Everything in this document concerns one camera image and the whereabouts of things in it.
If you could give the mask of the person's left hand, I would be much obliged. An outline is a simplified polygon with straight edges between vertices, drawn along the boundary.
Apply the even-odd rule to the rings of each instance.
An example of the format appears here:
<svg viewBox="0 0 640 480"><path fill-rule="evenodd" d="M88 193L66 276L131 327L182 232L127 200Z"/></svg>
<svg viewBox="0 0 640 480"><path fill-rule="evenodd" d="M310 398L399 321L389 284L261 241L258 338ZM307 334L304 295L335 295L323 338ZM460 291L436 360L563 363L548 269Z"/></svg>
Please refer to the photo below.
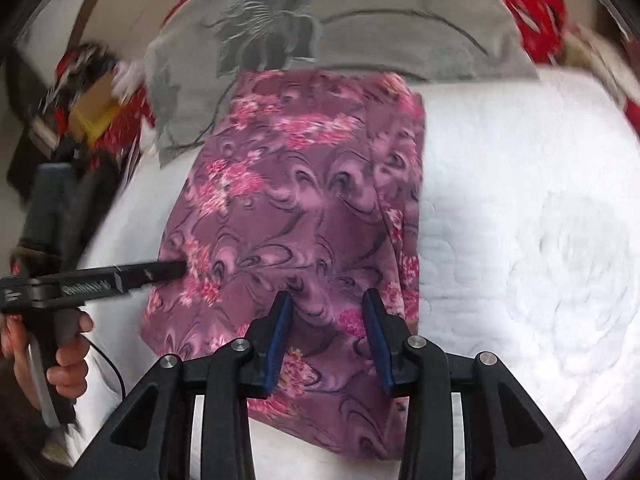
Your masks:
<svg viewBox="0 0 640 480"><path fill-rule="evenodd" d="M68 344L63 344L56 352L56 365L47 370L47 381L61 396L75 400L87 390L86 377L89 341L84 337L93 329L93 320L87 313L81 313L77 335ZM28 333L22 319L9 315L1 331L3 355L13 360L14 376L26 399L36 410L40 410L36 386L29 371L27 359Z"/></svg>

